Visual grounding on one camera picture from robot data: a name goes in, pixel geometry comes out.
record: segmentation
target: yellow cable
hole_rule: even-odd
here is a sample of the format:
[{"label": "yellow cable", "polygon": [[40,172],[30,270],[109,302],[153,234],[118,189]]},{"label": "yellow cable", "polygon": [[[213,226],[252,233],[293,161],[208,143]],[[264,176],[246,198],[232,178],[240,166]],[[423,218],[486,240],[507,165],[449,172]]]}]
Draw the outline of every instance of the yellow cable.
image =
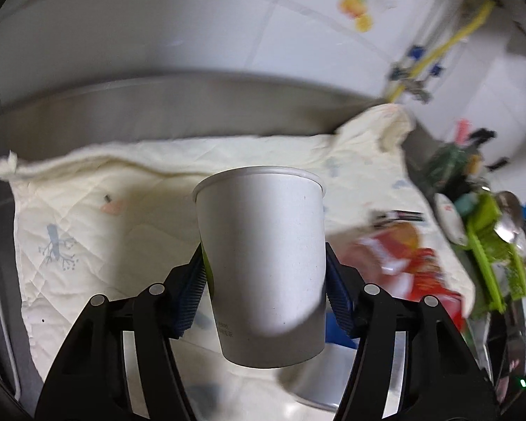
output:
[{"label": "yellow cable", "polygon": [[[442,46],[437,47],[429,55],[427,55],[427,57],[423,58],[415,64],[415,66],[410,71],[409,78],[416,78],[421,73],[421,71],[423,71],[434,60],[442,57],[446,52],[448,52],[448,50],[454,44],[460,42],[461,40],[475,32],[475,30],[477,30],[479,27],[481,27],[487,20],[487,17],[489,17],[489,14],[491,14],[491,11],[494,7],[494,0],[485,0],[483,5],[481,5],[481,9],[469,24],[458,30],[456,34],[452,36],[452,38],[450,38],[447,42],[442,44]],[[404,90],[405,87],[403,85],[398,85],[397,88],[389,95],[387,99],[388,102],[394,102],[397,98],[399,98],[399,95],[401,95]]]}]

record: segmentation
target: white cable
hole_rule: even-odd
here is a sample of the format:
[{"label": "white cable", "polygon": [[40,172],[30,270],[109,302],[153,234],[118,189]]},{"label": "white cable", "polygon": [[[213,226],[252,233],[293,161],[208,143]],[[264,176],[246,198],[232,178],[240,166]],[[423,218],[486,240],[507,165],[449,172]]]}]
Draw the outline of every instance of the white cable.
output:
[{"label": "white cable", "polygon": [[10,359],[10,366],[12,367],[12,373],[14,375],[14,386],[15,394],[14,399],[19,401],[21,396],[20,377],[17,373],[17,367],[15,365],[14,353],[12,351],[12,344],[10,342],[10,335],[6,327],[6,321],[4,320],[4,312],[2,310],[2,301],[0,300],[0,324],[2,325],[2,333],[4,334],[4,341],[6,342],[6,350],[8,350],[8,358]]}]

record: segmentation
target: blue clip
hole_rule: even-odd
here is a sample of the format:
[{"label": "blue clip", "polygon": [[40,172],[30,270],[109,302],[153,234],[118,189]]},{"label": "blue clip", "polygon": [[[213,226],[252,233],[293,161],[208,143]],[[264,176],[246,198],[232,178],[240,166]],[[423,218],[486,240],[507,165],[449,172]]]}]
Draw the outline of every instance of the blue clip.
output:
[{"label": "blue clip", "polygon": [[444,68],[440,65],[440,63],[435,63],[434,66],[431,69],[431,75],[432,77],[440,77],[442,74],[442,71]]},{"label": "blue clip", "polygon": [[407,53],[407,56],[417,61],[417,60],[420,60],[424,54],[425,54],[425,48],[423,46],[414,45],[411,47],[411,49]]}]

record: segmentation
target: white tiled wall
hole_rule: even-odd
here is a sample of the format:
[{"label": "white tiled wall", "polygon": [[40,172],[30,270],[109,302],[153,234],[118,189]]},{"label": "white tiled wall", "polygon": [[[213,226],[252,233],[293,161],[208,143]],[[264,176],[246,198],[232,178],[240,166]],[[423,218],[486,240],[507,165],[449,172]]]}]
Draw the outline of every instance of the white tiled wall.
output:
[{"label": "white tiled wall", "polygon": [[3,105],[83,83],[176,69],[250,71],[379,96],[390,63],[447,0],[367,0],[359,33],[340,0],[7,0]]},{"label": "white tiled wall", "polygon": [[465,117],[472,126],[487,127],[498,138],[481,152],[486,163],[511,158],[496,172],[494,189],[514,192],[526,202],[526,4],[505,0],[486,25],[444,60],[448,68],[429,89],[434,99],[423,105],[406,98],[408,107],[437,139],[454,137],[456,122]]}]

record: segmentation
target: metal screw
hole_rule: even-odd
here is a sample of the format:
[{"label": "metal screw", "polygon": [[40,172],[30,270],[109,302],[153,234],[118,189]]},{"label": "metal screw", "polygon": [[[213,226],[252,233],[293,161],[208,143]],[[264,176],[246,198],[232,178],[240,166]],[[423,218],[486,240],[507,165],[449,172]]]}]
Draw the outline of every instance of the metal screw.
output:
[{"label": "metal screw", "polygon": [[429,307],[436,307],[438,305],[438,299],[434,296],[427,296],[425,298],[425,304]]},{"label": "metal screw", "polygon": [[409,77],[409,69],[402,68],[397,63],[392,65],[390,80],[391,81],[400,81],[402,79],[407,79]]},{"label": "metal screw", "polygon": [[94,297],[90,299],[90,304],[93,305],[94,307],[101,305],[103,302],[105,302],[105,296],[102,294],[96,294]]},{"label": "metal screw", "polygon": [[369,283],[368,285],[365,285],[365,292],[372,296],[376,296],[380,292],[380,289],[373,283]]},{"label": "metal screw", "polygon": [[153,296],[157,296],[159,294],[162,294],[165,290],[166,287],[164,285],[162,285],[161,283],[156,283],[148,289],[148,292]]},{"label": "metal screw", "polygon": [[428,103],[432,99],[432,95],[425,90],[425,84],[423,81],[415,79],[404,79],[401,84],[405,87],[405,90],[413,95],[417,100],[423,103]]}]

